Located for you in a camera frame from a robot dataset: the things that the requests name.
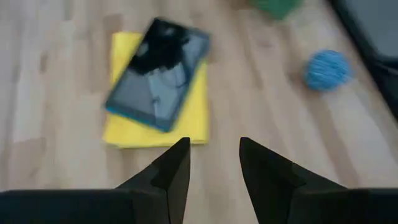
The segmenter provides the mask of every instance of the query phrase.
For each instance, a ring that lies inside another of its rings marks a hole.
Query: tablet
[[[109,94],[106,109],[170,131],[209,46],[208,34],[155,18]]]

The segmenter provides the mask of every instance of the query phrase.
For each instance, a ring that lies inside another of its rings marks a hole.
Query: black object
[[[106,109],[170,131],[209,45],[206,33],[155,18]]]
[[[346,189],[241,138],[244,181],[259,224],[397,223],[397,189]]]
[[[328,0],[398,119],[398,1]]]
[[[0,223],[181,224],[190,179],[190,140],[179,140],[116,189],[11,190]]]

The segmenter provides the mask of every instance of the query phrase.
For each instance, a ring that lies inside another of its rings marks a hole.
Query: yellow cloth
[[[111,83],[115,84],[134,49],[141,41],[141,34],[120,32],[112,39]],[[206,89],[206,63],[197,70],[191,90],[183,104],[174,129],[163,133],[137,121],[108,113],[103,139],[119,147],[172,146],[182,137],[190,137],[193,144],[208,141],[208,107]]]

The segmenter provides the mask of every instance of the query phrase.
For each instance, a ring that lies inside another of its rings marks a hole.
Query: green object
[[[254,4],[266,12],[273,19],[283,19],[292,9],[300,4],[302,0],[253,0]]]

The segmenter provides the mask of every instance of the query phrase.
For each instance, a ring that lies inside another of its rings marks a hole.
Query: blue ball
[[[351,79],[351,69],[344,55],[322,50],[309,61],[305,83],[313,90],[333,90]]]

